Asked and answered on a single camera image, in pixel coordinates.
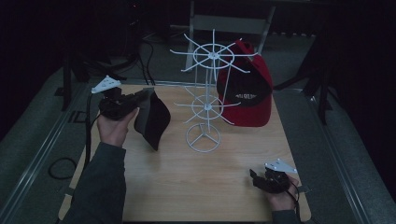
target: wire display stand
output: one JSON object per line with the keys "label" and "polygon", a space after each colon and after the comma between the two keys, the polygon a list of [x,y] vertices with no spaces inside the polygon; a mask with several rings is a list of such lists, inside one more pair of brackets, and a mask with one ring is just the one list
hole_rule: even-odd
{"label": "wire display stand", "polygon": [[[200,122],[192,125],[186,132],[187,144],[198,152],[210,152],[216,149],[220,144],[221,135],[219,130],[211,124],[211,120],[222,118],[226,122],[233,124],[221,114],[225,106],[235,106],[225,105],[224,98],[221,101],[215,92],[216,82],[218,81],[219,70],[227,69],[227,80],[225,84],[224,95],[227,92],[228,79],[230,76],[231,68],[237,69],[242,73],[249,73],[243,69],[238,68],[233,65],[236,57],[250,57],[254,54],[234,54],[230,47],[234,43],[223,46],[215,42],[215,30],[212,34],[212,43],[199,45],[193,40],[184,35],[195,47],[194,52],[176,52],[171,50],[175,54],[191,55],[194,64],[186,69],[182,69],[182,72],[188,72],[194,70],[195,72],[195,85],[192,87],[185,87],[186,91],[193,97],[192,103],[190,105],[176,104],[180,106],[189,106],[193,112],[193,116],[185,121],[185,123],[190,122],[194,118],[199,118],[204,122]],[[203,67],[205,69],[205,85],[198,86],[198,67]]]}

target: sleeve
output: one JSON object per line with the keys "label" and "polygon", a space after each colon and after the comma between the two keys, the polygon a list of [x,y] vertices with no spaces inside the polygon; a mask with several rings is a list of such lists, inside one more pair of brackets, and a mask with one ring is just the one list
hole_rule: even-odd
{"label": "sleeve", "polygon": [[273,224],[300,224],[294,210],[272,212]]}
{"label": "sleeve", "polygon": [[82,173],[62,223],[122,223],[126,150],[100,143]]}

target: hand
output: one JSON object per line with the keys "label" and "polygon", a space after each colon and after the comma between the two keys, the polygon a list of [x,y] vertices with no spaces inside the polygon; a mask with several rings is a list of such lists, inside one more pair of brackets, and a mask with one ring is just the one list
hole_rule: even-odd
{"label": "hand", "polygon": [[112,146],[122,147],[128,133],[128,124],[137,114],[137,111],[138,109],[135,109],[120,120],[108,119],[103,115],[99,116],[97,126],[100,140]]}
{"label": "hand", "polygon": [[[291,183],[293,183],[295,186],[298,186],[299,183],[298,180],[294,179],[289,175],[288,178]],[[290,192],[291,195],[295,197],[297,193],[297,189],[292,184],[290,184],[288,191]],[[278,194],[264,192],[264,195],[268,199],[272,211],[294,210],[295,208],[294,200],[289,196],[287,192],[282,192]]]}

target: wooden table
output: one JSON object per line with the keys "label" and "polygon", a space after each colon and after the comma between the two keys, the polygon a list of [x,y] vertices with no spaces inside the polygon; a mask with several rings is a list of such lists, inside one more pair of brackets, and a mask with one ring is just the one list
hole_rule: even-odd
{"label": "wooden table", "polygon": [[[123,93],[140,91],[145,86],[122,86]],[[271,210],[260,189],[252,186],[249,169],[263,175],[265,161],[278,158],[295,167],[282,123],[273,103],[269,123],[260,128],[242,128],[222,119],[211,122],[221,134],[219,146],[207,153],[197,152],[186,142],[193,119],[192,96],[180,86],[155,86],[168,107],[171,122],[163,133],[159,150],[154,151],[130,124],[124,148],[127,193],[123,219],[127,221],[267,221]],[[99,136],[92,129],[92,149]],[[70,184],[78,182],[84,156]],[[70,204],[65,197],[59,217]],[[310,210],[300,195],[301,217],[308,220]]]}

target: gray floor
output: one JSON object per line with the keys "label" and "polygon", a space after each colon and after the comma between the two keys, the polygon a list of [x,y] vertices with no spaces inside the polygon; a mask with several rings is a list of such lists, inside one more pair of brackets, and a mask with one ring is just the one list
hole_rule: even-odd
{"label": "gray floor", "polygon": [[[185,58],[169,51],[185,51],[184,38],[176,36],[167,43],[155,36],[147,40],[154,47],[149,71],[158,84],[194,81],[192,73],[180,72]],[[271,35],[267,38],[262,56],[275,84],[296,74],[313,40],[303,36]],[[145,62],[149,51],[149,45],[142,46]],[[128,77],[127,83],[141,83],[142,73],[138,66],[121,75]],[[84,124],[78,121],[84,120],[84,115],[73,122],[76,118],[73,111],[86,111],[89,91],[100,80],[100,77],[93,77],[90,83],[74,82],[74,100],[69,110],[61,112],[62,97],[53,95],[63,85],[61,69],[49,78],[1,142],[0,203],[3,211],[0,222],[56,222],[70,180],[51,178],[48,168],[62,157],[78,160],[85,139]],[[304,81],[301,81],[274,92],[274,97],[302,182],[311,189],[307,199],[312,219],[307,223],[396,223],[395,203],[346,112],[329,98],[332,110],[327,111],[328,125],[323,126],[316,114],[315,101],[300,93],[303,86]],[[95,95],[92,99],[92,114],[97,112],[99,98]],[[35,167],[29,166],[34,158],[41,158],[42,162]],[[27,168],[36,173],[25,173]],[[70,163],[59,163],[54,171],[57,175],[71,175],[73,167]],[[20,179],[21,176],[32,178]],[[15,189],[29,190],[11,194]]]}

